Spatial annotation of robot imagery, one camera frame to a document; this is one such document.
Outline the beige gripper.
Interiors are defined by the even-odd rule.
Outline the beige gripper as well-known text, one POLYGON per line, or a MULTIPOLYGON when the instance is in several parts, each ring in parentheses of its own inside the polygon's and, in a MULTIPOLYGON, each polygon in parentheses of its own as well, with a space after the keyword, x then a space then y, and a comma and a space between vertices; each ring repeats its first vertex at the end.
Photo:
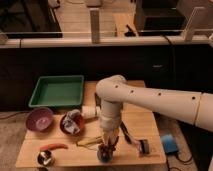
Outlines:
POLYGON ((112 154, 116 150, 116 145, 119 141, 119 126, 119 117, 111 118, 103 116, 100 118, 100 128, 104 142, 104 144, 99 145, 99 152, 101 156, 106 155, 106 145, 109 146, 110 152, 112 154))

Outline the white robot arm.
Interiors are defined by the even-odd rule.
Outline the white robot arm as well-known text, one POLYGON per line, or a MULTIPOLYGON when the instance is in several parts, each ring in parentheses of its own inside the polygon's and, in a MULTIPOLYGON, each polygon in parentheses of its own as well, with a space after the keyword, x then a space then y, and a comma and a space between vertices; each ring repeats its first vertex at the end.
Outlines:
POLYGON ((100 80, 96 94, 101 99, 100 128, 106 148, 116 143, 123 103, 213 132, 213 94, 130 86, 122 75, 100 80))

